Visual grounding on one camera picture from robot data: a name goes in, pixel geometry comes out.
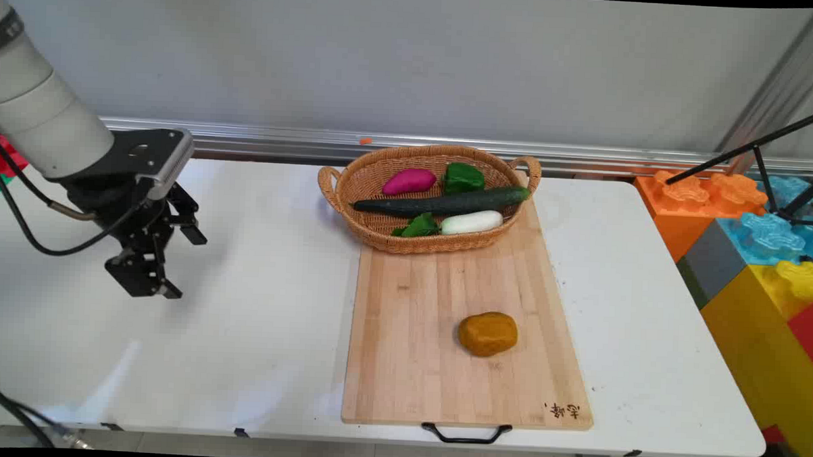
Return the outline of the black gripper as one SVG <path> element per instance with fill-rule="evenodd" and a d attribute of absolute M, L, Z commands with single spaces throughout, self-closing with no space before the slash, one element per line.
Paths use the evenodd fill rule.
<path fill-rule="evenodd" d="M 95 224 L 109 231 L 93 237 L 93 245 L 107 238 L 118 241 L 120 252 L 104 267 L 129 296 L 179 299 L 182 291 L 167 278 L 164 267 L 170 226 L 178 227 L 193 245 L 206 245 L 208 239 L 199 229 L 198 203 L 179 183 L 170 187 L 167 200 L 147 197 L 145 188 L 152 184 L 146 178 L 137 181 L 133 176 L 115 175 L 68 179 L 64 189 L 71 203 L 83 214 L 94 214 Z M 168 204 L 175 214 L 167 215 Z"/>

